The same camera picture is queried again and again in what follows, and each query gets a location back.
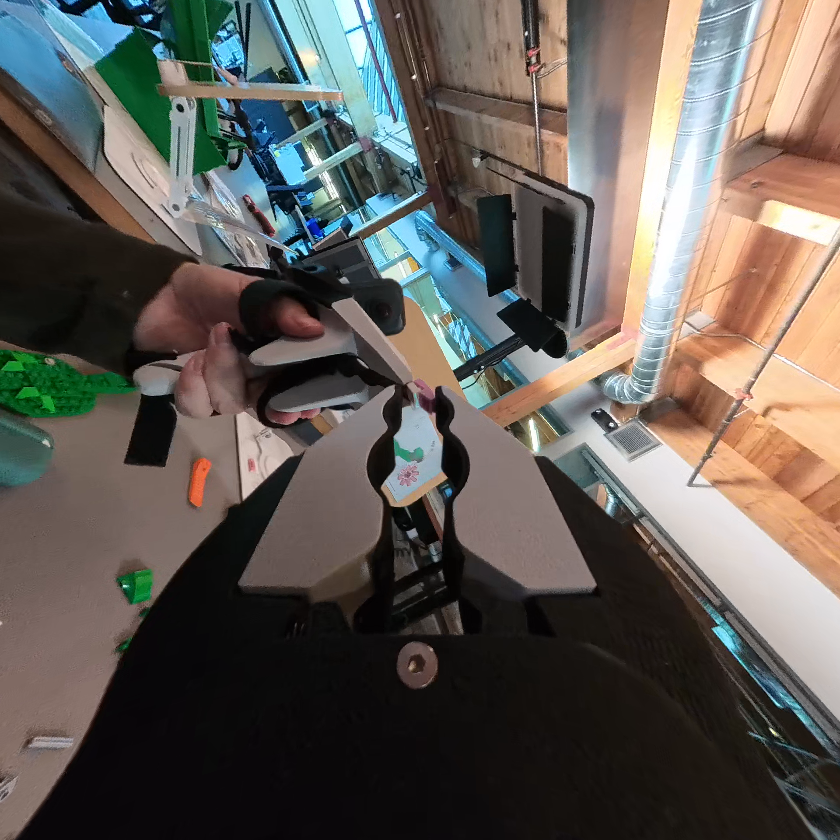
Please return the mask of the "wooden ceiling beam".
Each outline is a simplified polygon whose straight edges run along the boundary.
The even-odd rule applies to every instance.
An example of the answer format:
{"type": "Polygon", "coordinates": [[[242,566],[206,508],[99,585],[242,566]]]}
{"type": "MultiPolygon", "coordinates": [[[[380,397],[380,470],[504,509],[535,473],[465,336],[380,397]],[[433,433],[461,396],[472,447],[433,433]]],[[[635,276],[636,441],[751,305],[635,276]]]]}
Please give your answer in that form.
{"type": "Polygon", "coordinates": [[[507,427],[630,361],[635,356],[636,345],[635,339],[619,333],[537,381],[499,397],[481,411],[500,427],[507,427]]]}

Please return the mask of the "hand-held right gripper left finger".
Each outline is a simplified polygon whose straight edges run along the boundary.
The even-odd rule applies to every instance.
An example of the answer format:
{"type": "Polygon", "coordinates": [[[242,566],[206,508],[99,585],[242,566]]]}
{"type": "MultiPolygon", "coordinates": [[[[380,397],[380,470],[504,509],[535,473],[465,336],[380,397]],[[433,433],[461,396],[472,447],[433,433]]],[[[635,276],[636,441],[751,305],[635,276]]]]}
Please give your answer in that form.
{"type": "Polygon", "coordinates": [[[402,387],[388,386],[306,450],[239,579],[242,592],[331,602],[358,628],[387,628],[396,581],[382,486],[402,409],[402,387]]]}

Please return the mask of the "person's left hand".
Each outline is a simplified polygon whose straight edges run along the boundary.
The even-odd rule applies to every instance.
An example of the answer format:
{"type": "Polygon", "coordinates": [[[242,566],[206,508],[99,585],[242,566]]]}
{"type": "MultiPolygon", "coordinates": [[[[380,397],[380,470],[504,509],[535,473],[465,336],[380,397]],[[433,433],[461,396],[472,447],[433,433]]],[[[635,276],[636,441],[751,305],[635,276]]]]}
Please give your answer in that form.
{"type": "Polygon", "coordinates": [[[175,385],[175,407],[187,417],[233,415],[251,407],[264,387],[250,379],[230,330],[242,291],[257,278],[213,266],[182,264],[143,308],[133,330],[141,352],[190,354],[175,385]]]}

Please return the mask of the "teal case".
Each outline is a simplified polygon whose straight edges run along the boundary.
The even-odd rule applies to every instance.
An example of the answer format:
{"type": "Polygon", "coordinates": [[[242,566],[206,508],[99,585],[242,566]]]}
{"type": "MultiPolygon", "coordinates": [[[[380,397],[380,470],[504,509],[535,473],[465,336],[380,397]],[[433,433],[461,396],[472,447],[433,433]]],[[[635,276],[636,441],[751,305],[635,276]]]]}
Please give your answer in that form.
{"type": "Polygon", "coordinates": [[[22,416],[1,411],[1,487],[29,485],[51,465],[55,440],[22,416]]]}

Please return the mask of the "large green board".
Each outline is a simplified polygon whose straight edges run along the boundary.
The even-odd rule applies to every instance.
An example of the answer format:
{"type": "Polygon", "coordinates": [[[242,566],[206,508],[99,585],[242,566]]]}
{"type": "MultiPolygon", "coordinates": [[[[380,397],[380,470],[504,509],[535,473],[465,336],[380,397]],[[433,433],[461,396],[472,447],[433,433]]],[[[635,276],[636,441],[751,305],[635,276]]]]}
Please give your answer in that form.
{"type": "Polygon", "coordinates": [[[156,150],[170,160],[171,105],[157,87],[161,83],[157,46],[168,48],[185,62],[191,81],[215,82],[211,44],[234,6],[223,1],[168,2],[161,22],[161,38],[141,28],[96,64],[96,70],[156,150]]]}

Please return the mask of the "grey desk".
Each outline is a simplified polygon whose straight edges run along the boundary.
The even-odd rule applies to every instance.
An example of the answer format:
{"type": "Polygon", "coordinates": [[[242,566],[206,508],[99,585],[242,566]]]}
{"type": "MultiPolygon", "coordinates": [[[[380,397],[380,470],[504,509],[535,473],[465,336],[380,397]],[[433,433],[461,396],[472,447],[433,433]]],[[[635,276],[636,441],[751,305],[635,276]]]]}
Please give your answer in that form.
{"type": "Polygon", "coordinates": [[[241,500],[235,420],[178,420],[164,468],[124,463],[138,396],[106,395],[82,416],[44,419],[46,473],[2,489],[2,838],[15,838],[78,751],[132,628],[116,579],[154,573],[154,595],[241,500]],[[187,502],[193,462],[212,462],[203,506],[187,502]],[[35,736],[74,739],[27,750],[35,736]]]}

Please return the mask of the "wall air vent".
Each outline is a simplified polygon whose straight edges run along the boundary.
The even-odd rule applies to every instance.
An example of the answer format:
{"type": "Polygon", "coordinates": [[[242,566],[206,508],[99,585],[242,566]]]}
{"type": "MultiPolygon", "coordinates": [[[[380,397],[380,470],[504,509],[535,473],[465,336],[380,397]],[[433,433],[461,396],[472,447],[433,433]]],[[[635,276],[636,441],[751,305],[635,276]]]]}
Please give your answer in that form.
{"type": "Polygon", "coordinates": [[[662,441],[639,417],[618,425],[605,433],[604,437],[628,463],[655,451],[662,445],[662,441]]]}

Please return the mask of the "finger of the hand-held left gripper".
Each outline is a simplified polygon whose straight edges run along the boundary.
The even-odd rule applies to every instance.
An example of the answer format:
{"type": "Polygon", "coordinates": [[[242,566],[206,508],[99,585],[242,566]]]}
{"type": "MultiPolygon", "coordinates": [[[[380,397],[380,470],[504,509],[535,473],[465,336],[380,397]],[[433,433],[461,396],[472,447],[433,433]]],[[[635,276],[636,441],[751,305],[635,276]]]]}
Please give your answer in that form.
{"type": "Polygon", "coordinates": [[[332,304],[332,310],[353,331],[357,355],[369,369],[394,383],[408,385],[414,381],[404,355],[355,299],[338,300],[332,304]]]}

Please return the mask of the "black ceiling-mounted unit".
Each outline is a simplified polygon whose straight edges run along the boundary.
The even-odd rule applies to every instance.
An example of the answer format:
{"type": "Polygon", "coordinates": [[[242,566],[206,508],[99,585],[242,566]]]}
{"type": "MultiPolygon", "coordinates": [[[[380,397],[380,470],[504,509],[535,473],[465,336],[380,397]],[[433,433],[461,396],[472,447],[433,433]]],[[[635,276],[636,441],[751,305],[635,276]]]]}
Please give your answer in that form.
{"type": "Polygon", "coordinates": [[[516,297],[499,320],[530,350],[563,358],[583,321],[593,200],[526,171],[509,193],[479,196],[476,215],[487,294],[516,297]]]}

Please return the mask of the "group of green toy bricks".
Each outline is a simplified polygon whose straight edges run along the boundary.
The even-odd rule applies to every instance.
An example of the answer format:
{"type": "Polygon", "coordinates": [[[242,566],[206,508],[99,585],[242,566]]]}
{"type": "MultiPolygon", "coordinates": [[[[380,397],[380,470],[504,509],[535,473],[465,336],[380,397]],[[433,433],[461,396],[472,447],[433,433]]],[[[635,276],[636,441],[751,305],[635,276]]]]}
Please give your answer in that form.
{"type": "Polygon", "coordinates": [[[122,656],[129,648],[137,629],[151,611],[154,590],[154,573],[150,569],[135,570],[119,576],[116,583],[127,603],[138,606],[139,611],[129,634],[120,640],[114,653],[122,656]]]}

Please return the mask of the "bright green object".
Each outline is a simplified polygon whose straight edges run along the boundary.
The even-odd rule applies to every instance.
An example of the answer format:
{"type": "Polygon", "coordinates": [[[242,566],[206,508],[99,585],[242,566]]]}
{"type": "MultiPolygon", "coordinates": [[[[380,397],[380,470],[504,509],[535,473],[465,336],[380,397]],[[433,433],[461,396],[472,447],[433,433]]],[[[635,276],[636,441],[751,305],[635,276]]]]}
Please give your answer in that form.
{"type": "Polygon", "coordinates": [[[22,417],[76,417],[90,413],[101,395],[135,391],[118,374],[84,374],[57,357],[1,350],[1,407],[22,417]]]}

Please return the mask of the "silver ceiling duct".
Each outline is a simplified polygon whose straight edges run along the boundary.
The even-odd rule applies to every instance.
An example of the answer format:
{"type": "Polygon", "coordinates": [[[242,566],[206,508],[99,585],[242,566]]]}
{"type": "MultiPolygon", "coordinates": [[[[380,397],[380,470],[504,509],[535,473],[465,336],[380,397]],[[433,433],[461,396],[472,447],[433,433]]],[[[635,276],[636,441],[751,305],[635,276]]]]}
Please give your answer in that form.
{"type": "Polygon", "coordinates": [[[748,64],[761,40],[764,2],[707,1],[700,8],[632,370],[600,379],[615,403],[641,406],[660,393],[708,208],[721,193],[721,166],[741,114],[748,64]]]}

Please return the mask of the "wood-edged side desk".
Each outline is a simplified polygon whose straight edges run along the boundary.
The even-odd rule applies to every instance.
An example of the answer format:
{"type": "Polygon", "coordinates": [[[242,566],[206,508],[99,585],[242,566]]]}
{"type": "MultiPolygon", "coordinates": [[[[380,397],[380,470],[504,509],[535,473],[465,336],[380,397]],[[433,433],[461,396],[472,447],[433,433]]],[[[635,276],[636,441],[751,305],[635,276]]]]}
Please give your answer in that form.
{"type": "Polygon", "coordinates": [[[120,232],[202,255],[194,223],[165,211],[162,158],[93,70],[58,64],[18,79],[2,70],[2,125],[94,217],[120,232]]]}

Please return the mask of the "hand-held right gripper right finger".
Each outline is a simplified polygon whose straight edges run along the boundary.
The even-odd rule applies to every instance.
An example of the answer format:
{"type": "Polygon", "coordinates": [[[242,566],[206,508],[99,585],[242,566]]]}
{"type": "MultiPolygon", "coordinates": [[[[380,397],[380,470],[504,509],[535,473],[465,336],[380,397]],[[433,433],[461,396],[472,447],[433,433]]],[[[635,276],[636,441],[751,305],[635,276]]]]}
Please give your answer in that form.
{"type": "Polygon", "coordinates": [[[597,583],[546,477],[553,467],[446,386],[436,390],[443,563],[463,634],[565,634],[597,583]]]}

